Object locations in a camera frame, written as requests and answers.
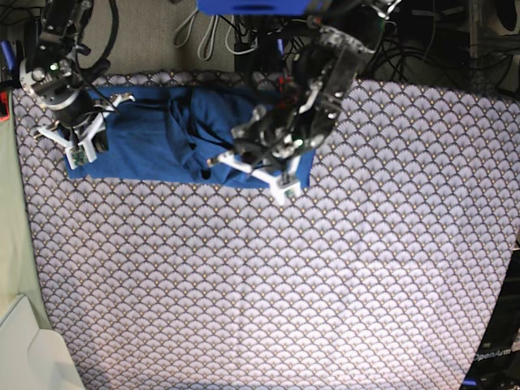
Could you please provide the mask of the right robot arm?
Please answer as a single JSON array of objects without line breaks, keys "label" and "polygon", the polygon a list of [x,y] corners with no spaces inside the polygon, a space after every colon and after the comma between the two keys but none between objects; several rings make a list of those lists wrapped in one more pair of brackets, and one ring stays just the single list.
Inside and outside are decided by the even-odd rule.
[{"label": "right robot arm", "polygon": [[79,64],[87,56],[85,29],[93,14],[93,1],[47,1],[34,49],[19,65],[19,82],[26,94],[54,113],[68,129],[85,126],[101,110],[87,92],[111,66],[109,55],[119,31],[117,2],[110,1],[111,27],[105,49],[90,67]]}]

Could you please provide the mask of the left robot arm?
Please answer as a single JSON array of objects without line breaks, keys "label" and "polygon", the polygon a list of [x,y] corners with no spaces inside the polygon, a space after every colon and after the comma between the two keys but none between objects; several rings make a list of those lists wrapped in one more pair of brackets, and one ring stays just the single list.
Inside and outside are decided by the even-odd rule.
[{"label": "left robot arm", "polygon": [[[258,48],[245,64],[245,81],[260,103],[253,118],[234,128],[232,156],[247,171],[266,163],[285,171],[295,158],[321,146],[342,111],[342,100],[375,56],[398,1],[330,1],[305,10],[303,24],[289,21],[258,33]],[[278,39],[306,37],[282,72],[281,90],[254,83],[255,62]]]}]

